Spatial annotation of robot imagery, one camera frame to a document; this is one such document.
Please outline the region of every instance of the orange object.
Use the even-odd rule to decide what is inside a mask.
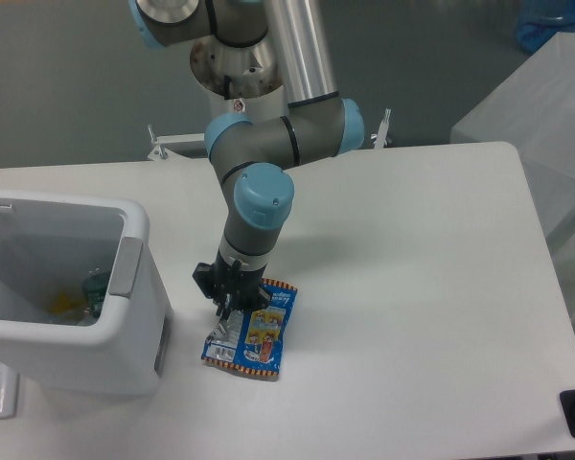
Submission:
[[[268,362],[272,352],[272,340],[265,340],[262,342],[262,351],[260,352],[260,362]]]

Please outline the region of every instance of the white bin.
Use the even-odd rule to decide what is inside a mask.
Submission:
[[[123,199],[0,190],[0,361],[48,386],[142,395],[159,383],[173,310],[143,207]],[[55,324],[56,297],[110,271],[102,313]]]

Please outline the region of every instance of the blue joint cap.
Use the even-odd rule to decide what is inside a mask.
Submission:
[[[357,103],[351,99],[344,99],[343,109],[345,111],[345,128],[337,155],[346,151],[357,150],[364,143],[364,120],[362,120]]]
[[[234,186],[237,211],[252,227],[280,228],[289,216],[294,183],[278,166],[255,163],[245,168]]]
[[[141,12],[138,10],[136,5],[136,0],[128,0],[128,3],[130,4],[130,11],[132,13],[132,17],[134,18],[134,22],[136,23],[136,27],[138,27],[138,32],[140,32],[143,36],[143,41],[145,41],[145,44],[153,49],[165,48],[162,43],[155,39],[150,30],[147,28],[147,24],[145,24],[145,21],[141,17]]]
[[[249,123],[251,125],[251,120],[244,113],[224,113],[207,126],[204,131],[204,147],[209,154],[209,160],[211,159],[211,150],[217,139],[223,131],[236,123]]]

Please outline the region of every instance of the snack package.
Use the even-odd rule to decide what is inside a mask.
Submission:
[[[284,330],[297,289],[279,281],[263,283],[272,293],[268,308],[232,311],[226,322],[220,321],[204,343],[201,358],[207,363],[260,378],[279,375]]]

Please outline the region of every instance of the white table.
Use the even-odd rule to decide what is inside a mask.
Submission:
[[[225,205],[205,160],[0,170],[0,187],[140,201],[175,320],[162,384],[126,399],[24,380],[0,459],[450,459],[575,449],[575,338],[506,144],[299,168],[267,270],[299,287],[277,382],[206,367],[191,275]]]

